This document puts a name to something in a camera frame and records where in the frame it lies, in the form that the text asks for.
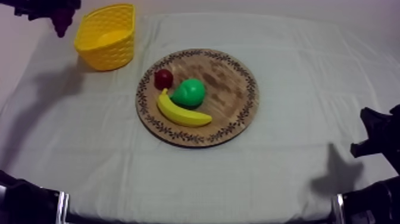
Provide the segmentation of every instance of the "yellow basket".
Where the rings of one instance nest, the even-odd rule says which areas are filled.
[[[75,38],[75,49],[94,69],[120,68],[133,58],[135,6],[116,4],[83,17]]]

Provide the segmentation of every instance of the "toy banana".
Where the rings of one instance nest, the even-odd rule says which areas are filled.
[[[171,101],[167,91],[168,89],[163,89],[157,101],[158,108],[166,118],[187,127],[203,126],[212,121],[210,115],[178,107]]]

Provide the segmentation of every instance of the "green pear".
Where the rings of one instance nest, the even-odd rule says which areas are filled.
[[[178,105],[199,106],[205,97],[204,84],[198,79],[186,79],[174,91],[171,100]]]

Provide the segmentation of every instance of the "round wooden tray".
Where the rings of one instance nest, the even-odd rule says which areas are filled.
[[[203,127],[184,127],[165,118],[157,108],[161,91],[154,87],[154,73],[168,69],[174,82],[168,94],[185,79],[201,80],[206,89],[196,109],[212,117]],[[136,93],[137,113],[155,136],[173,145],[210,147],[240,134],[252,122],[258,108],[258,87],[250,71],[237,59],[211,49],[187,49],[170,54],[148,69]]]

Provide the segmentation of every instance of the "white cloth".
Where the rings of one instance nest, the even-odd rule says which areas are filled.
[[[283,222],[330,211],[329,197],[396,173],[354,159],[360,109],[400,103],[396,39],[333,24],[243,14],[139,17],[135,59],[105,73],[77,62],[76,31],[42,39],[0,117],[12,175],[71,194],[71,211],[122,221]],[[135,93],[161,57],[224,51],[255,76],[260,106],[234,140],[207,150],[163,143],[141,124]]]

